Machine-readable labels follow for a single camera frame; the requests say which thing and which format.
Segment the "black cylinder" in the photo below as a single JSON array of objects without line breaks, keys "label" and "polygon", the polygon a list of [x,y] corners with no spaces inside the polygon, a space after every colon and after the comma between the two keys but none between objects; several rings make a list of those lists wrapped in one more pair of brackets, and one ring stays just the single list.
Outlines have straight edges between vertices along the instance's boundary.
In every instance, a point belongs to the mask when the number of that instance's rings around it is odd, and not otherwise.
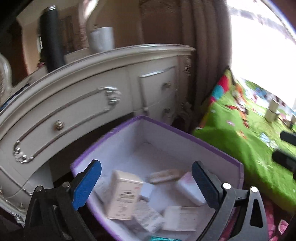
[{"label": "black cylinder", "polygon": [[40,16],[40,33],[48,72],[65,65],[63,47],[59,35],[58,11],[55,6],[46,8]]}]

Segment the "curtain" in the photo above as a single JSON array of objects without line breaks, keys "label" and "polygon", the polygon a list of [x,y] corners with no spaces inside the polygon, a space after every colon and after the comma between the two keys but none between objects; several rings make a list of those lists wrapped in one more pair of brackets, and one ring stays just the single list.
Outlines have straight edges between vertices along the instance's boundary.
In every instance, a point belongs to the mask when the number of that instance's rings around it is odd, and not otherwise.
[{"label": "curtain", "polygon": [[202,117],[201,104],[231,65],[231,22],[226,0],[140,0],[145,43],[185,44],[192,54],[188,101],[191,127]]}]

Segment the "white dresser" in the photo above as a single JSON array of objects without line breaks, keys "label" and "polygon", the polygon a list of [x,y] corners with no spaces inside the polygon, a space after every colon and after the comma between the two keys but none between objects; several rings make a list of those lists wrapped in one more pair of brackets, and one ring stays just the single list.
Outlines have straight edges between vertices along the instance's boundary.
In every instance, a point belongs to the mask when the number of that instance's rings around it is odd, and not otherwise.
[{"label": "white dresser", "polygon": [[186,101],[192,51],[155,44],[89,55],[13,98],[0,113],[0,206],[24,219],[34,188],[52,187],[46,162],[114,119],[134,113],[171,124]]}]

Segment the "bed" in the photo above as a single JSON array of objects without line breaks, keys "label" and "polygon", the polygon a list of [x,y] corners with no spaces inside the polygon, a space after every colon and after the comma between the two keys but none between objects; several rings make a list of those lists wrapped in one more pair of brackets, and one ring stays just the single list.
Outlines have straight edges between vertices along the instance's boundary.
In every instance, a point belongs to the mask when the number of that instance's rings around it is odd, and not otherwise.
[{"label": "bed", "polygon": [[[272,123],[264,118],[268,103],[277,99],[281,114]],[[292,132],[284,124],[293,111],[260,86],[234,79],[227,69],[208,98],[209,105],[193,135],[234,157],[244,165],[245,182],[255,185],[282,209],[296,210],[296,183],[292,172],[275,163],[272,152],[296,155],[296,147],[280,139]]]}]

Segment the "purple trim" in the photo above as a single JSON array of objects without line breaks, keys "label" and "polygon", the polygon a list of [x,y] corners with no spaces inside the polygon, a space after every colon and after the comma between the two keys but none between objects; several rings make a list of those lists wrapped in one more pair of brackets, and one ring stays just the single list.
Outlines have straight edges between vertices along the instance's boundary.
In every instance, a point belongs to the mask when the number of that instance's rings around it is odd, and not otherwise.
[{"label": "purple trim", "polygon": [[[85,152],[82,153],[81,156],[79,156],[70,166],[70,169],[72,171],[72,173],[76,176],[76,171],[75,168],[84,160],[84,158],[86,158],[91,152],[93,152],[99,145],[101,145],[104,141],[106,141],[108,138],[110,138],[111,136],[115,135],[116,133],[118,133],[120,130],[122,130],[123,128],[125,128],[126,126],[132,124],[133,122],[137,121],[137,120],[146,120],[149,121],[151,123],[154,123],[158,126],[161,126],[169,131],[172,131],[186,139],[189,139],[192,142],[195,142],[197,144],[199,144],[200,146],[206,148],[207,150],[215,153],[216,155],[222,157],[223,159],[229,161],[230,163],[234,164],[235,166],[237,166],[240,170],[240,181],[239,181],[239,186],[237,188],[242,188],[243,182],[244,182],[244,166],[243,164],[241,164],[238,160],[234,159],[233,157],[227,155],[226,153],[220,151],[219,149],[217,149],[214,146],[209,145],[208,143],[202,141],[201,139],[197,139],[196,137],[185,133],[177,128],[174,128],[172,126],[169,126],[167,124],[164,124],[162,122],[159,122],[157,120],[153,120],[147,116],[144,115],[140,115],[137,117],[134,117],[122,124],[120,124],[118,127],[114,128],[113,130],[109,131],[107,134],[105,134],[104,136],[102,136],[96,143],[94,143],[89,149],[87,149]],[[87,200],[86,201],[88,208],[90,209],[90,211],[92,212],[92,214],[94,215],[94,217],[96,218],[96,220],[102,225],[102,227],[112,235],[112,237],[114,239],[116,239],[117,241],[123,241],[120,236],[118,236],[114,230],[112,228],[110,228],[110,226],[105,222],[105,220],[102,218],[102,215],[98,214],[95,212],[94,207],[92,206],[92,203]]]}]

